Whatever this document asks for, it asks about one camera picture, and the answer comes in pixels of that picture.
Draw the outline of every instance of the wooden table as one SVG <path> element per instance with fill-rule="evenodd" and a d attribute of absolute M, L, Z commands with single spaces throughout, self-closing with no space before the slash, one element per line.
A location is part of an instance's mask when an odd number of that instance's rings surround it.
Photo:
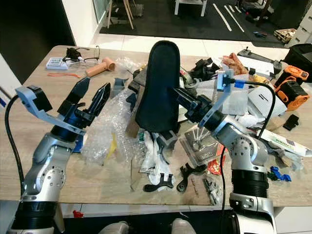
<path fill-rule="evenodd" d="M 66 46 L 54 47 L 24 84 L 34 84 L 44 90 L 54 108 L 49 112 L 52 115 L 57 114 L 56 110 L 78 80 L 75 77 L 47 76 L 47 73 L 51 72 L 51 70 L 45 69 L 48 59 L 50 57 L 62 57 L 65 52 Z M 82 54 L 85 58 L 92 57 L 96 54 L 96 49 L 91 48 L 90 51 L 83 51 Z M 101 58 L 110 57 L 116 60 L 117 58 L 128 57 L 134 62 L 147 63 L 148 61 L 147 53 L 101 50 L 100 54 Z M 201 58 L 181 56 L 181 65 L 189 70 Z M 88 66 L 90 65 L 73 66 L 69 72 L 83 76 Z M 113 84 L 116 77 L 130 78 L 131 76 L 130 73 L 121 71 L 118 66 L 114 72 L 104 72 L 95 76 L 90 82 L 89 90 L 83 101 L 88 106 L 95 91 L 103 83 L 111 82 Z M 300 125 L 291 132 L 280 128 L 276 130 L 276 133 L 312 148 L 311 110 L 312 101 L 308 101 L 297 110 Z M 14 155 L 5 133 L 4 113 L 1 113 L 0 120 L 0 199 L 18 200 L 20 184 Z M 43 135 L 51 130 L 52 125 L 32 116 L 20 101 L 17 101 L 11 109 L 10 125 L 26 174 L 31 167 L 35 148 Z M 181 144 L 177 142 L 170 165 L 177 180 L 175 185 L 181 181 L 179 168 L 186 162 L 188 162 L 188 157 Z M 304 164 L 304 170 L 292 174 L 293 181 L 291 183 L 270 181 L 269 196 L 273 199 L 275 206 L 312 205 L 312 159 L 305 158 Z M 184 194 L 179 193 L 175 188 L 172 191 L 145 193 L 141 188 L 149 183 L 147 176 L 142 177 L 134 192 L 131 191 L 130 163 L 120 162 L 116 155 L 112 155 L 106 160 L 102 167 L 95 163 L 87 163 L 80 154 L 73 154 L 67 164 L 66 177 L 66 183 L 59 199 L 63 203 L 210 205 L 200 176 L 193 176 L 193 183 L 189 182 L 189 187 Z M 225 178 L 226 202 L 228 204 L 229 193 L 232 189 L 231 160 L 228 156 L 225 163 Z"/>

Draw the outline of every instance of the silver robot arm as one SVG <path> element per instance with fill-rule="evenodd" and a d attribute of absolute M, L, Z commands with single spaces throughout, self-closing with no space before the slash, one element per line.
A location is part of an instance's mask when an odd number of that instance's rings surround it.
<path fill-rule="evenodd" d="M 231 92 L 230 82 L 219 82 L 231 77 L 231 71 L 219 73 L 218 90 L 224 91 L 216 104 L 204 95 L 193 97 L 184 89 L 177 88 L 177 101 L 188 112 L 185 116 L 199 127 L 211 131 L 212 136 L 229 151 L 232 159 L 233 192 L 230 206 L 236 213 L 239 228 L 236 233 L 276 234 L 273 203 L 268 199 L 269 188 L 267 170 L 264 163 L 268 159 L 265 145 L 248 134 L 247 129 L 230 116 L 218 111 L 222 102 Z"/>
<path fill-rule="evenodd" d="M 85 134 L 83 129 L 99 115 L 110 94 L 110 84 L 107 83 L 96 92 L 88 109 L 79 110 L 84 103 L 78 102 L 87 92 L 89 81 L 84 78 L 73 87 L 58 109 L 57 117 L 46 113 L 52 106 L 40 88 L 16 89 L 26 109 L 54 127 L 45 134 L 34 152 L 32 167 L 24 180 L 24 192 L 7 234 L 52 234 L 53 222 L 60 232 L 65 231 L 58 200 L 66 180 L 66 165 L 76 146 L 75 140 Z"/>

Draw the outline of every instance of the red packet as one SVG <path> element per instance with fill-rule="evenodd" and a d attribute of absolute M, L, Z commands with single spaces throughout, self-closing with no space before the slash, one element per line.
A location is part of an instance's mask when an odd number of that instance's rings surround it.
<path fill-rule="evenodd" d="M 222 150 L 223 150 L 223 145 L 222 144 L 219 144 L 218 146 L 218 149 L 216 151 L 216 156 L 217 157 L 220 157 L 221 156 L 221 153 L 222 153 Z M 223 160 L 222 160 L 222 166 L 224 165 L 224 160 L 225 160 L 225 155 L 223 156 Z M 221 175 L 221 169 L 220 169 L 220 163 L 219 163 L 219 159 L 217 161 L 217 159 L 214 159 L 212 161 L 210 161 L 208 163 L 208 166 L 207 166 L 207 170 L 211 173 L 211 174 L 214 174 L 214 175 Z"/>

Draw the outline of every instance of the wooden chair leg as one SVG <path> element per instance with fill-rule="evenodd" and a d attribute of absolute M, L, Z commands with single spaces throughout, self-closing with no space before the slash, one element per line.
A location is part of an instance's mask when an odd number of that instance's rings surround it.
<path fill-rule="evenodd" d="M 109 10 L 108 10 L 108 19 L 107 19 L 107 28 L 109 28 L 109 24 L 111 23 L 112 5 L 113 5 L 113 0 L 110 0 Z"/>
<path fill-rule="evenodd" d="M 126 9 L 126 12 L 127 12 L 127 16 L 128 16 L 129 21 L 130 21 L 131 28 L 133 29 L 133 25 L 132 25 L 132 22 L 131 22 L 131 17 L 130 17 L 130 14 L 129 14 L 129 10 L 128 10 L 128 7 L 127 7 L 126 0 L 123 0 L 123 4 L 125 6 L 125 9 Z"/>
<path fill-rule="evenodd" d="M 126 3 L 127 3 L 127 7 L 128 7 L 128 10 L 129 10 L 130 17 L 133 20 L 133 16 L 132 16 L 132 12 L 131 12 L 131 9 L 130 9 L 129 0 L 126 0 Z"/>

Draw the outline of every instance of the black cable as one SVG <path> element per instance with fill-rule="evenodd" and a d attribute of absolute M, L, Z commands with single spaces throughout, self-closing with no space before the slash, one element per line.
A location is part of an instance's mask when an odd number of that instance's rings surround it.
<path fill-rule="evenodd" d="M 223 146 L 221 157 L 220 157 L 220 170 L 221 170 L 221 176 L 222 176 L 222 183 L 223 183 L 223 199 L 222 199 L 222 214 L 221 214 L 221 234 L 223 232 L 223 219 L 224 219 L 224 213 L 225 213 L 225 179 L 223 174 L 223 156 L 225 152 L 225 146 Z"/>
<path fill-rule="evenodd" d="M 260 82 L 253 82 L 253 81 L 246 81 L 245 84 L 253 84 L 253 85 L 260 85 L 260 86 L 263 86 L 263 87 L 266 87 L 267 89 L 269 89 L 269 91 L 271 92 L 272 94 L 272 104 L 271 104 L 271 108 L 270 108 L 270 111 L 268 113 L 268 116 L 266 117 L 265 121 L 264 121 L 264 124 L 261 128 L 261 131 L 260 131 L 260 134 L 258 136 L 258 139 L 261 138 L 261 135 L 264 131 L 264 129 L 267 127 L 268 125 L 268 122 L 271 118 L 271 115 L 272 115 L 272 112 L 273 112 L 273 109 L 274 109 L 274 106 L 275 106 L 275 92 L 274 90 L 267 84 L 264 84 L 264 83 L 260 83 Z"/>
<path fill-rule="evenodd" d="M 18 172 L 19 172 L 19 183 L 20 183 L 20 195 L 22 196 L 24 193 L 24 174 L 23 174 L 23 168 L 21 166 L 21 162 L 20 162 L 20 156 L 19 156 L 19 152 L 16 148 L 14 139 L 12 137 L 12 133 L 10 130 L 10 124 L 9 124 L 9 113 L 11 110 L 11 107 L 13 105 L 13 103 L 19 98 L 19 96 L 15 95 L 14 97 L 12 97 L 12 99 L 10 100 L 10 102 L 8 103 L 6 110 L 5 110 L 5 115 L 4 115 L 4 124 L 5 124 L 5 129 L 6 129 L 6 133 L 8 135 L 9 141 L 11 143 L 12 149 L 13 149 L 13 153 L 15 156 L 15 160 L 16 160 L 16 164 L 18 167 Z"/>

